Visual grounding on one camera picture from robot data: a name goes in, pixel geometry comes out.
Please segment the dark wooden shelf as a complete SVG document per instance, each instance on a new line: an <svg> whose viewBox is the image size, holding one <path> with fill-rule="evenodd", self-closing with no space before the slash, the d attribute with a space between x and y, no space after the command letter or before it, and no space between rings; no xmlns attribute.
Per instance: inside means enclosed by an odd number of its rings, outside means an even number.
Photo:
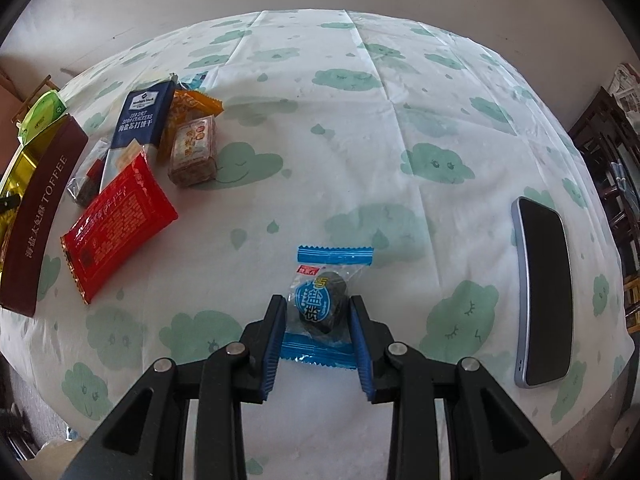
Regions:
<svg viewBox="0 0 640 480"><path fill-rule="evenodd" d="M639 330L639 137L601 88L568 133L585 159L622 258L627 330Z"/></svg>

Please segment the blue soda cracker pack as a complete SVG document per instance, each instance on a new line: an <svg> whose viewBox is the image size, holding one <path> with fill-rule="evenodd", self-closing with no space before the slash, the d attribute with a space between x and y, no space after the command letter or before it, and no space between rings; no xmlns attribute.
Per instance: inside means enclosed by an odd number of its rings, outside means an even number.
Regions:
<svg viewBox="0 0 640 480"><path fill-rule="evenodd" d="M142 147L145 155L157 155L175 90L176 77L171 76L128 93L107 152L100 191L118 175L118 160L132 141Z"/></svg>

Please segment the blue dark candy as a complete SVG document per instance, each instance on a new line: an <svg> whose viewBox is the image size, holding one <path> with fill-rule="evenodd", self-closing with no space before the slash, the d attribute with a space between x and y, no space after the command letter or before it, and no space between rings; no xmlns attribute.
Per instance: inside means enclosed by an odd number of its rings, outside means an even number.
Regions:
<svg viewBox="0 0 640 480"><path fill-rule="evenodd" d="M356 367L347 323L349 283L373 262L372 247L297 248L280 357L323 367Z"/></svg>

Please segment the dark seaweed snack block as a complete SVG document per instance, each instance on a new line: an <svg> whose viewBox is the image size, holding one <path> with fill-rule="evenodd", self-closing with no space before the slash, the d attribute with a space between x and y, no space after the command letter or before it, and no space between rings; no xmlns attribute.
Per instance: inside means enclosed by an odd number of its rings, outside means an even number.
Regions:
<svg viewBox="0 0 640 480"><path fill-rule="evenodd" d="M66 185L73 202L87 208L99 194L106 155L110 142L105 138L96 141Z"/></svg>

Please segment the green tissue pack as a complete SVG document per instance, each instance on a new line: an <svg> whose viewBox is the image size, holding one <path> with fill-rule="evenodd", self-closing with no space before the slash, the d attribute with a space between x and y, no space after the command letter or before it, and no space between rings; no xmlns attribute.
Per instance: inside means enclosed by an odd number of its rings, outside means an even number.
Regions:
<svg viewBox="0 0 640 480"><path fill-rule="evenodd" d="M66 105L56 90L43 93L17 123L17 139L26 145L66 113Z"/></svg>

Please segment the gold toffee tin box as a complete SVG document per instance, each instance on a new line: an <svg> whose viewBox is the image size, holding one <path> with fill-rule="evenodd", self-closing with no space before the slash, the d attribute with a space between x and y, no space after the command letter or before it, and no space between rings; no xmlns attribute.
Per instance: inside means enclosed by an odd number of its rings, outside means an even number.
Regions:
<svg viewBox="0 0 640 480"><path fill-rule="evenodd" d="M67 181L88 136L65 114L14 153L1 180L1 307L35 314L40 271L50 229Z"/></svg>

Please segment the blue smartphone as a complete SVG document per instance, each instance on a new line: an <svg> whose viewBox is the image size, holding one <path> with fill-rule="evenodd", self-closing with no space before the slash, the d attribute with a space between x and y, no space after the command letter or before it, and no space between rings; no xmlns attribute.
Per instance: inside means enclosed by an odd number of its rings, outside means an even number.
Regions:
<svg viewBox="0 0 640 480"><path fill-rule="evenodd" d="M514 380L524 389L552 384L570 368L574 333L570 252L558 213L526 196L512 204L520 315Z"/></svg>

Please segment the orange snack packet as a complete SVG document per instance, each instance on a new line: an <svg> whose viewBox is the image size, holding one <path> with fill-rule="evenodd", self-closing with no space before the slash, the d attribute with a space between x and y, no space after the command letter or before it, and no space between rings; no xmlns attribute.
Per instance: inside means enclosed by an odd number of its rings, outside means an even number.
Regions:
<svg viewBox="0 0 640 480"><path fill-rule="evenodd" d="M196 90L177 88L174 91L164 130L160 137L157 162L160 165L165 165L168 162L180 126L206 116L217 117L223 111L224 104L221 101Z"/></svg>

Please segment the cloud print tablecloth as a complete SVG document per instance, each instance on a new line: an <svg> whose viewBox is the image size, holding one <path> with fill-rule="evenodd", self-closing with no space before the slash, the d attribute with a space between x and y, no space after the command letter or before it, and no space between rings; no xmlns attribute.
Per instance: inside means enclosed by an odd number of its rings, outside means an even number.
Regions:
<svg viewBox="0 0 640 480"><path fill-rule="evenodd" d="M99 140L131 90L206 70L217 179L176 188L157 168L178 219L90 304L61 249L80 214L64 198L36 313L1 315L3 355L70 426L91 434L155 360L238 338L288 291L302 245L372 247L352 282L372 318L430 358L479 358L549 441L603 398L634 351L620 257L585 161L514 67L419 22L265 11L146 40L62 96ZM560 214L574 285L570 368L535 389L514 382L520 196Z"/></svg>

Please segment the red snack packet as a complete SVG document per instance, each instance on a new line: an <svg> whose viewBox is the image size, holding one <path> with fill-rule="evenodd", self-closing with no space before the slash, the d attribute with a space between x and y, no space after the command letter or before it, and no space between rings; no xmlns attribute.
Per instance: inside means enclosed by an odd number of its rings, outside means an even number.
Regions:
<svg viewBox="0 0 640 480"><path fill-rule="evenodd" d="M85 304L142 245L178 219L178 212L137 155L92 201L61 247Z"/></svg>

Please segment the wooden chair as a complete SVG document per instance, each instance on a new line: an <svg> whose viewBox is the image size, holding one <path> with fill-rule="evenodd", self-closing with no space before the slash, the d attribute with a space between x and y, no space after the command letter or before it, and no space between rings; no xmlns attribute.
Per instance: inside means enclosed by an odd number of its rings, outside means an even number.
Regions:
<svg viewBox="0 0 640 480"><path fill-rule="evenodd" d="M17 125L26 116L27 112L35 105L35 102L48 91L58 91L60 88L53 82L52 76L47 75L40 81L35 90L21 102L21 106L17 109L11 122Z"/></svg>

